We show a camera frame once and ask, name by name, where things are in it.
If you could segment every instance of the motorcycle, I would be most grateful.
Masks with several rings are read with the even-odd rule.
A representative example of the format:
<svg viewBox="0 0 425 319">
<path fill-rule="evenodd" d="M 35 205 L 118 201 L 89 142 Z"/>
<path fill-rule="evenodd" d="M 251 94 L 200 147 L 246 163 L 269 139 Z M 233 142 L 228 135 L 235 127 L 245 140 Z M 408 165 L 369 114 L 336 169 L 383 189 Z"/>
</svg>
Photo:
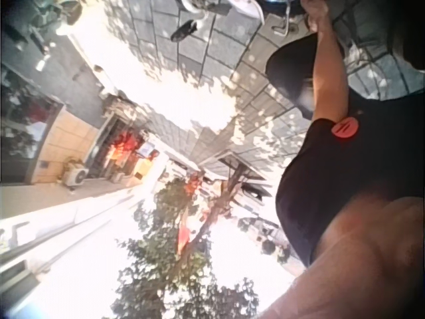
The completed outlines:
<svg viewBox="0 0 425 319">
<path fill-rule="evenodd" d="M 50 56 L 50 41 L 44 36 L 63 25 L 72 26 L 81 17 L 82 5 L 78 1 L 28 0 L 14 3 L 2 20 L 5 34 L 23 51 L 30 38 L 38 50 Z"/>
<path fill-rule="evenodd" d="M 291 22 L 294 17 L 305 15 L 299 0 L 229 0 L 230 3 L 209 3 L 207 0 L 175 0 L 180 10 L 198 15 L 179 27 L 172 35 L 172 42 L 180 42 L 199 30 L 210 14 L 227 16 L 234 7 L 239 13 L 259 19 L 264 24 L 269 13 L 283 17 L 282 25 L 272 27 L 275 34 L 286 37 L 298 32 L 298 25 Z"/>
</svg>

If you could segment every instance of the red badge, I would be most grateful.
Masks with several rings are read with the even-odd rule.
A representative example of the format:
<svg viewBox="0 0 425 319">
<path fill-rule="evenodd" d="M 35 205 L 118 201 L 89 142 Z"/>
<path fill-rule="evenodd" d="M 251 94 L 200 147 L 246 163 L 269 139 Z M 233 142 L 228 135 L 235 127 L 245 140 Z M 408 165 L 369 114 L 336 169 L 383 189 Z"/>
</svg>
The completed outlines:
<svg viewBox="0 0 425 319">
<path fill-rule="evenodd" d="M 333 135 L 339 138 L 350 138 L 359 129 L 359 121 L 355 118 L 345 118 L 332 127 Z"/>
</svg>

